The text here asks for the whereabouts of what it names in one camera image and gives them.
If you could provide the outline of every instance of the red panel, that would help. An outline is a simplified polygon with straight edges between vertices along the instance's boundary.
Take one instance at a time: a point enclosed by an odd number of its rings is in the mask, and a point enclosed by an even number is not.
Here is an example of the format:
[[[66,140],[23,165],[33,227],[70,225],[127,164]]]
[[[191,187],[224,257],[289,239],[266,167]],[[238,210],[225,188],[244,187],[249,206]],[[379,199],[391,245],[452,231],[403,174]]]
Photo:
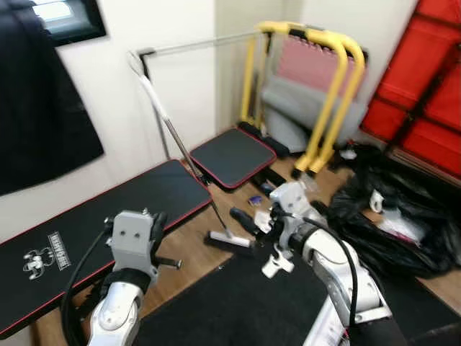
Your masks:
[[[461,130],[461,66],[445,77],[437,93],[426,106],[426,115],[451,128]]]
[[[406,113],[398,108],[373,99],[362,127],[381,139],[391,139],[405,118]]]
[[[412,108],[461,32],[417,17],[411,20],[377,93]]]
[[[416,11],[448,22],[461,23],[460,0],[420,0]]]
[[[403,147],[444,171],[461,176],[461,136],[420,119],[403,141]]]

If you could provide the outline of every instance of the black garbage bag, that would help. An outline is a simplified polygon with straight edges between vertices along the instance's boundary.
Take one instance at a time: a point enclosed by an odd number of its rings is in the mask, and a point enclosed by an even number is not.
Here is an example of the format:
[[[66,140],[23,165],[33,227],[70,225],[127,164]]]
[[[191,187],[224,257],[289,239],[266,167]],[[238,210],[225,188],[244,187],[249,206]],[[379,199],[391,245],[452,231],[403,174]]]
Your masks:
[[[461,230],[446,201],[435,198],[416,178],[418,172],[389,160],[372,146],[355,146],[354,160],[336,157],[336,167],[348,166],[355,175],[332,197],[329,225],[349,242],[361,260],[380,272],[431,278],[461,266]],[[379,229],[362,214],[373,191],[386,208],[424,228],[419,245]]]

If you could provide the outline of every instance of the small blue object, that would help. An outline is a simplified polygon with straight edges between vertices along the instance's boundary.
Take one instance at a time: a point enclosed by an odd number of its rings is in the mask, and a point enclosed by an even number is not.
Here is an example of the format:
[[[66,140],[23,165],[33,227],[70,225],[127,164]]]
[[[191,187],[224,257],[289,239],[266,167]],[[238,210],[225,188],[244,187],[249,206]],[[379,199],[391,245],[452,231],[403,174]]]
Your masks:
[[[250,198],[248,199],[248,203],[249,203],[251,206],[253,206],[253,207],[258,206],[258,205],[261,205],[261,203],[262,203],[262,197],[261,197],[261,196],[258,196],[258,195],[257,195],[257,196],[250,197]]]

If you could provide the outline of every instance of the mop head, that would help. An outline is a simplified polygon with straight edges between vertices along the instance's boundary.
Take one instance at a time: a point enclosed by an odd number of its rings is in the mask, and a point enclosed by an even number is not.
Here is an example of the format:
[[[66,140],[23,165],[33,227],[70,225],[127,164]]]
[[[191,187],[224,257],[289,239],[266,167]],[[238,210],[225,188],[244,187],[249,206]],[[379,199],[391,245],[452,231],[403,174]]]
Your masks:
[[[224,251],[243,254],[246,256],[255,255],[255,243],[250,239],[239,236],[227,236],[225,233],[211,231],[205,237],[204,243],[222,249]]]

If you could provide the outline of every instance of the window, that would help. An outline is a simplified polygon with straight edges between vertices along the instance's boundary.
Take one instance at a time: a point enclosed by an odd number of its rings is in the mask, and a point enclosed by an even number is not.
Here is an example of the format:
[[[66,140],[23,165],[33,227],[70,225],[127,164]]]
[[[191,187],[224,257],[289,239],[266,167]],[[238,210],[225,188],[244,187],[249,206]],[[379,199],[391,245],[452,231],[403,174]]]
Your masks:
[[[96,0],[33,0],[55,45],[106,35]]]

